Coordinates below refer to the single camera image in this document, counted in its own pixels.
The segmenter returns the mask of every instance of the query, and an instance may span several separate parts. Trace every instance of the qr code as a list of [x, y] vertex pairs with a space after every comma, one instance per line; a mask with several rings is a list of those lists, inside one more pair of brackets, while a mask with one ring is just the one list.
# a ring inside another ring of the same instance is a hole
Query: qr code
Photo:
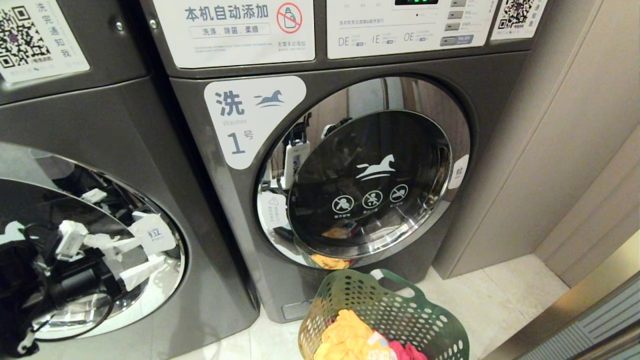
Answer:
[[51, 61], [51, 52], [24, 6], [0, 8], [0, 66]]
[[534, 0], [505, 0], [509, 3], [504, 7], [498, 29], [524, 28], [529, 12], [533, 8]]

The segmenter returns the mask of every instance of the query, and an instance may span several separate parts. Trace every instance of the yellow clothing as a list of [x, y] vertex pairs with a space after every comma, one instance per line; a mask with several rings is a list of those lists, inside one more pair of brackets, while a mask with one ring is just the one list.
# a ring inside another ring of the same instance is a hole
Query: yellow clothing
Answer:
[[320, 254], [311, 255], [311, 259], [327, 270], [342, 270], [349, 267], [348, 260], [329, 258]]
[[373, 330], [356, 313], [340, 310], [335, 322], [322, 333], [314, 360], [367, 360], [370, 351], [384, 349], [378, 342], [368, 344], [371, 335]]

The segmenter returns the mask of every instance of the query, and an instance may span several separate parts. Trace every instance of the horse logo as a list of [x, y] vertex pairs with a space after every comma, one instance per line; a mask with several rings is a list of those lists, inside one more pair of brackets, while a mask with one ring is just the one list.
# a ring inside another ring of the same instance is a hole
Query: horse logo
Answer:
[[260, 102], [256, 104], [256, 106], [260, 108], [266, 108], [268, 106], [280, 106], [280, 104], [284, 103], [284, 101], [280, 100], [281, 95], [282, 95], [282, 92], [280, 92], [279, 90], [276, 90], [273, 92], [271, 96], [262, 96], [262, 95], [254, 96], [254, 98], [256, 99], [262, 99], [260, 100]]
[[389, 166], [389, 163], [391, 161], [395, 161], [393, 154], [389, 154], [385, 156], [385, 158], [382, 159], [382, 161], [378, 165], [369, 165], [369, 164], [356, 165], [356, 167], [358, 168], [367, 168], [367, 170], [364, 170], [362, 174], [356, 176], [356, 179], [360, 179], [362, 177], [360, 181], [363, 181], [363, 180], [373, 179], [374, 177], [390, 176], [391, 174], [381, 174], [381, 172], [396, 171], [395, 169]]

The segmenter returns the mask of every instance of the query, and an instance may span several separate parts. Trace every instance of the pink clothing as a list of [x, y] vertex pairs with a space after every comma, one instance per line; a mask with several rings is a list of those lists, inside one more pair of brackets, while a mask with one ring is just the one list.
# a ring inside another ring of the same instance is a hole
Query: pink clothing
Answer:
[[389, 347], [396, 353], [398, 360], [427, 360], [427, 356], [410, 343], [403, 347], [399, 341], [394, 340], [389, 342]]

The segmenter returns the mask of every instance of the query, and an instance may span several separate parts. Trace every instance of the washing machine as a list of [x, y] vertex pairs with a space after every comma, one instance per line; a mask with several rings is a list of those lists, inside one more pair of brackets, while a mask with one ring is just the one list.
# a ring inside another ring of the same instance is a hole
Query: washing machine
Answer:
[[258, 316], [134, 13], [0, 3], [0, 349], [13, 357], [168, 359]]
[[425, 277], [546, 5], [141, 3], [276, 322], [332, 270]]

